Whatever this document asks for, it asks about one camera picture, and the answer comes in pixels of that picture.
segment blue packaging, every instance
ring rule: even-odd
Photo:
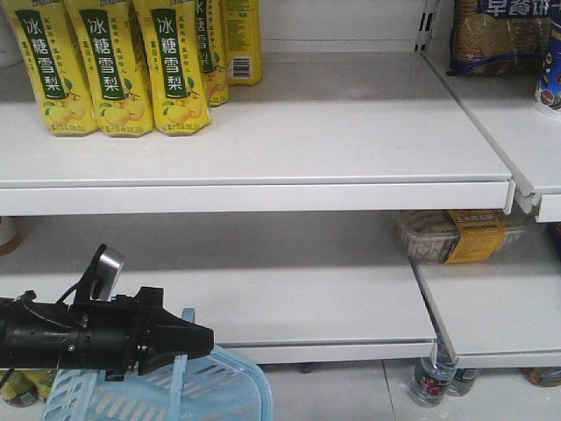
[[[543,57],[543,69],[537,85],[536,107],[553,116],[561,117],[561,4],[551,1],[549,8],[551,34]]]
[[[451,36],[454,75],[539,72],[559,0],[456,0]]]

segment bag of crackers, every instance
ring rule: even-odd
[[[539,71],[556,0],[456,0],[451,68],[456,75]]]

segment blue plastic basket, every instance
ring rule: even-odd
[[[103,371],[60,370],[42,421],[269,421],[273,398],[264,373],[220,346],[123,382]]]

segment yellow bottle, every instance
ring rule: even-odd
[[[259,0],[224,0],[228,83],[254,85],[263,78]]]
[[[196,41],[194,0],[134,0],[142,29],[154,118],[169,135],[192,134],[210,123]]]
[[[64,0],[88,72],[99,128],[109,136],[153,130],[146,55],[131,0]]]
[[[97,131],[82,55],[62,0],[3,0],[41,117],[57,136]]]
[[[195,25],[201,52],[204,82],[210,106],[228,101],[228,78],[222,30],[223,0],[196,0]]]

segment white metal shelf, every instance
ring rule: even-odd
[[[216,341],[259,363],[430,354],[435,333],[386,212],[26,217],[1,296],[52,302],[104,242],[127,256],[115,293],[165,290]]]
[[[561,366],[561,264],[545,232],[481,263],[414,266],[460,367]]]
[[[190,138],[55,138],[0,70],[0,214],[508,207],[511,174],[413,53],[272,54]]]
[[[561,220],[561,121],[535,109],[539,75],[447,76],[449,59],[447,43],[430,46],[430,64],[512,171],[517,202],[539,222]]]

